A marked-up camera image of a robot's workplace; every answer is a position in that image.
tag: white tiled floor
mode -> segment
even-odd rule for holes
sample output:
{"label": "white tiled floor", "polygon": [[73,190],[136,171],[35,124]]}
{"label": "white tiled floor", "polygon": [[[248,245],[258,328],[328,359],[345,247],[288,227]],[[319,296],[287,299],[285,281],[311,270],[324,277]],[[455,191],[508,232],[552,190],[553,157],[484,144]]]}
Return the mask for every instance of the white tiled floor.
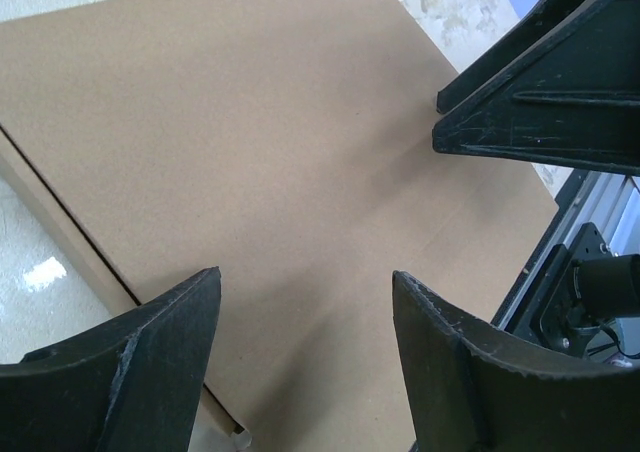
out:
{"label": "white tiled floor", "polygon": [[[94,1],[98,0],[0,0],[0,21]],[[458,70],[517,22],[508,0],[400,1]],[[538,171],[550,191],[557,192],[563,182],[558,178],[566,172],[544,167]],[[1,178],[0,219],[0,363],[16,362],[29,350],[110,317]],[[233,450],[221,440],[215,431],[196,427],[192,450]]]}

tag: brown cardboard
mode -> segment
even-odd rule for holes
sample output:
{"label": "brown cardboard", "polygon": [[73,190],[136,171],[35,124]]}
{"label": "brown cardboard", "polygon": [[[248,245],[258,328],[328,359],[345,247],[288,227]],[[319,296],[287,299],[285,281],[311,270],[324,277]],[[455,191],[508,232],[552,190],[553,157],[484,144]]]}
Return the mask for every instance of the brown cardboard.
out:
{"label": "brown cardboard", "polygon": [[[81,272],[82,278],[95,291],[109,312],[115,316],[136,307],[127,290],[109,270],[56,197],[51,194],[25,158],[2,133],[0,133],[0,177],[18,191],[21,200],[64,251],[74,268]],[[206,387],[202,391],[197,417],[202,427],[214,427],[229,436],[237,427],[237,422]]]}
{"label": "brown cardboard", "polygon": [[391,272],[488,319],[555,211],[528,164],[432,152],[454,72],[396,0],[115,0],[1,24],[0,62],[0,123],[137,297],[221,267],[206,382],[262,451],[407,450]]}

